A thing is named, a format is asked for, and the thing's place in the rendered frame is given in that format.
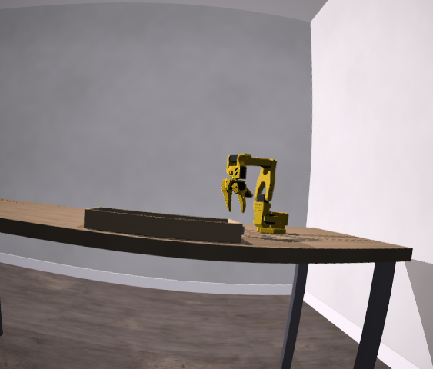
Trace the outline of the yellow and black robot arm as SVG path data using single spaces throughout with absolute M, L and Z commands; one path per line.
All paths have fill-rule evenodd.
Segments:
M 234 180 L 246 179 L 246 166 L 261 166 L 261 174 L 255 190 L 257 202 L 254 201 L 253 210 L 255 210 L 254 225 L 257 227 L 257 231 L 265 234 L 286 234 L 285 223 L 287 223 L 288 214 L 269 211 L 271 208 L 269 202 L 272 200 L 275 186 L 276 164 L 277 161 L 274 159 L 252 158 L 250 154 L 229 155 L 227 160 L 226 171 Z M 266 194 L 262 194 L 265 184 L 267 191 Z

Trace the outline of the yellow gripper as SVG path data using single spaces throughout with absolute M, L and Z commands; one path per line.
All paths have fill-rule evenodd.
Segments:
M 231 179 L 231 180 L 230 180 Z M 247 188 L 245 181 L 242 180 L 234 180 L 234 178 L 228 178 L 222 180 L 222 192 L 225 197 L 225 202 L 228 208 L 228 211 L 231 212 L 231 196 L 232 191 L 238 195 L 238 199 L 241 205 L 241 212 L 245 212 L 246 201 L 245 197 L 252 198 L 253 194 Z

